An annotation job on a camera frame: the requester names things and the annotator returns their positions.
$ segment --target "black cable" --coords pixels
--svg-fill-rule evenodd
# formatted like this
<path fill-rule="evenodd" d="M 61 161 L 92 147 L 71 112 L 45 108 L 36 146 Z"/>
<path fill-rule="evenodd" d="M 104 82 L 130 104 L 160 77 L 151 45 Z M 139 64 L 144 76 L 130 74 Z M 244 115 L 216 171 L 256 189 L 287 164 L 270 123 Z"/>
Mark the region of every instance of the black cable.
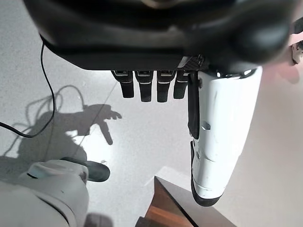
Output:
<path fill-rule="evenodd" d="M 48 81 L 48 78 L 47 78 L 47 75 L 46 75 L 46 72 L 44 70 L 44 65 L 43 65 L 43 52 L 44 52 L 44 43 L 42 44 L 42 47 L 41 47 L 41 55 L 40 55 L 40 62 L 41 62 L 41 68 L 42 68 L 42 71 L 43 71 L 43 74 L 44 74 L 44 77 L 46 79 L 46 82 L 49 86 L 49 89 L 51 90 L 51 93 L 52 93 L 52 98 L 53 98 L 53 113 L 52 113 L 52 116 L 51 118 L 48 120 L 48 122 L 42 127 L 42 129 L 40 129 L 39 132 L 33 134 L 33 135 L 28 135 L 28 134 L 24 134 L 20 131 L 18 131 L 17 129 L 15 129 L 14 127 L 10 126 L 10 125 L 7 125 L 5 123 L 2 123 L 0 122 L 0 127 L 3 127 L 5 129 L 8 129 L 14 133 L 16 133 L 17 135 L 19 136 L 22 136 L 22 137 L 26 137 L 26 138 L 33 138 L 37 135 L 39 135 L 44 129 L 46 129 L 46 127 L 49 125 L 49 123 L 52 121 L 53 117 L 54 117 L 54 114 L 55 114 L 55 110 L 56 110 L 56 101 L 55 101 L 55 95 L 53 94 L 53 89 L 52 89 L 52 86 L 50 84 L 50 82 Z"/>

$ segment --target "robotic hand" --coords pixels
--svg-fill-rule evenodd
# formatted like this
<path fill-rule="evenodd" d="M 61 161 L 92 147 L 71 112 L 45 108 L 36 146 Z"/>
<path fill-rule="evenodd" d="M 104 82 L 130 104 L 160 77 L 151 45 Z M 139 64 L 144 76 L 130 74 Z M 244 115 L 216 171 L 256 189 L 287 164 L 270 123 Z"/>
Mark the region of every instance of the robotic hand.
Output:
<path fill-rule="evenodd" d="M 24 0 L 44 44 L 88 70 L 111 70 L 123 97 L 158 102 L 188 84 L 192 192 L 214 205 L 253 116 L 262 68 L 286 46 L 299 0 Z"/>

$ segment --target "white robotic arm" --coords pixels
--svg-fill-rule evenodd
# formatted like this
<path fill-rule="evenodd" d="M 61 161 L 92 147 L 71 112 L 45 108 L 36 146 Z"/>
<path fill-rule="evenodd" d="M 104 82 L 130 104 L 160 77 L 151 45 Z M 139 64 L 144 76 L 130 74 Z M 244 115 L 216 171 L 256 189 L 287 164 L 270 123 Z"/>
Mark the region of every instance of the white robotic arm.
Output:
<path fill-rule="evenodd" d="M 261 75 L 262 67 L 242 75 L 198 73 L 200 127 L 191 143 L 192 192 L 202 206 L 219 200 L 232 175 L 250 129 Z"/>

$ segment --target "white plastic casing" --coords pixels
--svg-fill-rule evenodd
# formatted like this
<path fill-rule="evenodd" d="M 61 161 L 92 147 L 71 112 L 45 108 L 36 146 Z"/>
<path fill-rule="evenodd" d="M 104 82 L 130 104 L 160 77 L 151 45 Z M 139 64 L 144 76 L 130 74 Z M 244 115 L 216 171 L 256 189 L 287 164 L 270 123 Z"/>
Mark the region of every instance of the white plastic casing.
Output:
<path fill-rule="evenodd" d="M 194 140 L 193 183 L 204 199 L 220 197 L 242 153 L 253 117 L 262 67 L 244 78 L 199 72 L 200 134 Z"/>

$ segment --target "white floor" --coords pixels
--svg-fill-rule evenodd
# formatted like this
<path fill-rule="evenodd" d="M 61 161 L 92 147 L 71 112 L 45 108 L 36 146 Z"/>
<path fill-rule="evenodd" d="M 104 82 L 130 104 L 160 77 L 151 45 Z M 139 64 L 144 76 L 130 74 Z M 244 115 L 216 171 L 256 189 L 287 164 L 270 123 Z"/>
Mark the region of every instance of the white floor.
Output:
<path fill-rule="evenodd" d="M 50 116 L 40 48 L 21 1 L 0 1 L 0 121 L 20 130 L 36 131 Z M 45 70 L 54 91 L 63 88 L 59 113 L 41 135 L 15 144 L 16 136 L 0 128 L 0 179 L 64 156 L 105 163 L 111 176 L 88 184 L 89 212 L 107 217 L 109 226 L 133 227 L 151 201 L 153 176 L 165 167 L 179 174 L 180 184 L 190 176 L 187 100 L 170 93 L 159 104 L 154 87 L 152 102 L 141 103 L 136 83 L 135 98 L 123 99 L 110 72 L 79 69 L 48 50 Z M 303 223 L 302 74 L 303 66 L 285 63 L 266 69 L 245 149 L 215 206 L 239 227 Z"/>

